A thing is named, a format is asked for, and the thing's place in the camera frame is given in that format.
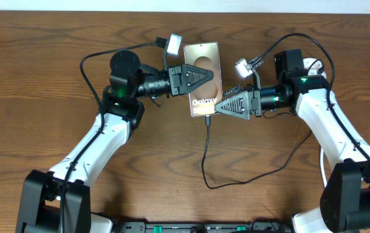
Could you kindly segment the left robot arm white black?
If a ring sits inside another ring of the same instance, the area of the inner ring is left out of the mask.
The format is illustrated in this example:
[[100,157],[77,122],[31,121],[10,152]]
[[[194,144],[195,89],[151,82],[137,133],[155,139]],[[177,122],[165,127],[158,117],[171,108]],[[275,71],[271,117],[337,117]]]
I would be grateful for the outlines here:
[[91,187],[138,128],[142,97],[187,95],[213,80],[211,70],[176,65],[158,70],[131,49],[112,51],[110,84],[97,96],[98,115],[77,146],[49,171],[23,183],[16,232],[114,232],[114,220],[91,210]]

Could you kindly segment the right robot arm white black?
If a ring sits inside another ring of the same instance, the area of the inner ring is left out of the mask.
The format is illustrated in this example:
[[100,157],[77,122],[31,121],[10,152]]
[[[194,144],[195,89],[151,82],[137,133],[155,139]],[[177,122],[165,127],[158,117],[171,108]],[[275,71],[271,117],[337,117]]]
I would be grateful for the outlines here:
[[336,101],[320,61],[299,49],[274,56],[278,84],[240,90],[215,105],[218,113],[250,119],[287,107],[310,127],[332,169],[319,207],[292,217],[293,232],[350,232],[370,228],[370,145]]

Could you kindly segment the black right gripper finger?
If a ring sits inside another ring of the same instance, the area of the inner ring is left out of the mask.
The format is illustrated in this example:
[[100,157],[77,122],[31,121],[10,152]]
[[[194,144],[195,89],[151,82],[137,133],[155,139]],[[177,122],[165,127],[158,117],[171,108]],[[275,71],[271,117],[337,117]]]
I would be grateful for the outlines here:
[[237,94],[243,90],[241,85],[237,85],[223,93],[223,97],[232,96],[234,94]]
[[252,98],[251,92],[243,91],[216,104],[215,111],[217,113],[230,115],[232,117],[249,120],[251,110],[250,107],[251,98]]

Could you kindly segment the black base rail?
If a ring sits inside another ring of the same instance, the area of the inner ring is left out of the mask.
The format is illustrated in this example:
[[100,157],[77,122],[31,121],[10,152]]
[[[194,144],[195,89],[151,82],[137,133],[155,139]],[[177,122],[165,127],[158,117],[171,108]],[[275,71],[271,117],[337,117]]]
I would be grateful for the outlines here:
[[295,232],[289,223],[259,220],[253,223],[145,223],[139,221],[119,222],[109,230],[93,223],[91,232],[110,233],[226,233],[226,232]]

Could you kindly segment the white power strip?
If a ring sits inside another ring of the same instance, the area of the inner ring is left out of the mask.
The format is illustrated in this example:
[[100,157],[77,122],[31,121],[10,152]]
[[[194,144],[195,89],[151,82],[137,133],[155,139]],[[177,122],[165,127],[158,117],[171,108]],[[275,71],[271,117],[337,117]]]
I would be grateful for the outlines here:
[[324,63],[321,60],[316,58],[303,58],[303,65],[308,76],[319,74],[324,78],[327,77]]

